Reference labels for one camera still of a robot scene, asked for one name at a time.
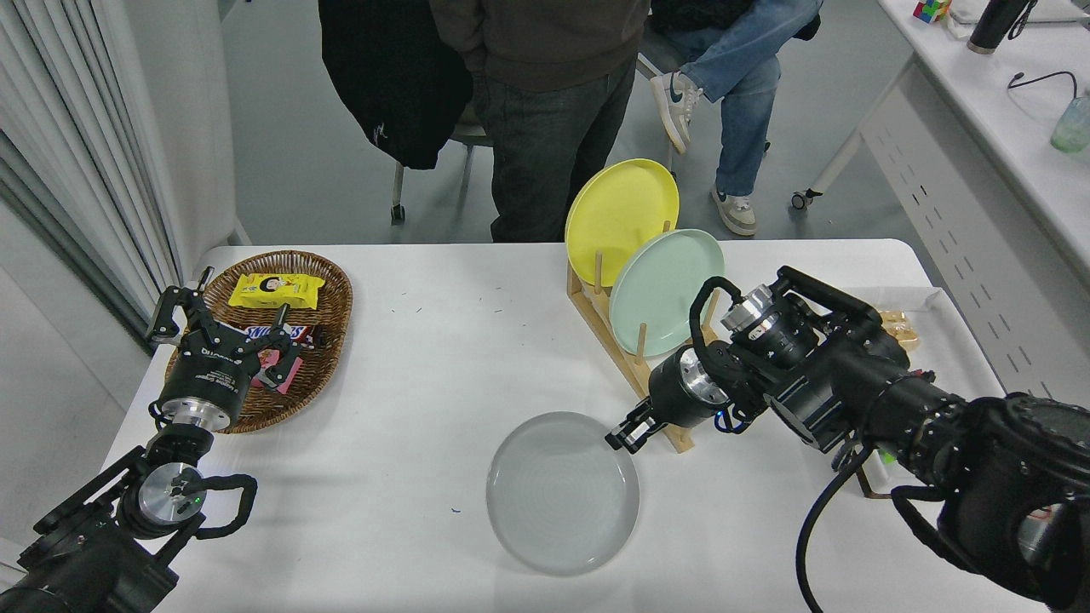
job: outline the rubik's cube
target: rubik's cube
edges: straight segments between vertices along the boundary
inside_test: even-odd
[[[944,16],[950,10],[952,0],[925,0],[924,2],[916,3],[916,11],[912,11],[912,16],[923,21],[924,23],[936,22]]]

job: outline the chair wheel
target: chair wheel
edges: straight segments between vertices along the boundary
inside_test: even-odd
[[[791,195],[791,206],[795,207],[795,208],[798,208],[799,211],[806,209],[806,207],[808,207],[811,204],[813,204],[813,202],[814,202],[814,199],[811,197],[811,196],[808,196],[803,192],[795,192]]]

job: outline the blue jeans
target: blue jeans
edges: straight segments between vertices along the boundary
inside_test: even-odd
[[[758,0],[727,29],[669,32],[689,59],[680,68],[704,96],[723,98],[716,190],[736,196],[753,193],[779,83],[776,53],[818,14],[822,0]]]

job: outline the yellow plate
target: yellow plate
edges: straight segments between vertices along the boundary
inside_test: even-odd
[[[652,159],[629,159],[606,168],[583,185],[565,227],[568,262],[579,278],[594,283],[595,254],[602,252],[602,287],[643,243],[678,221],[678,187],[669,170]]]

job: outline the dark pants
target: dark pants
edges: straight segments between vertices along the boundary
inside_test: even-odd
[[[477,80],[473,104],[493,141],[495,242],[564,240],[579,190],[605,167],[628,97],[635,58],[567,89],[525,92]]]

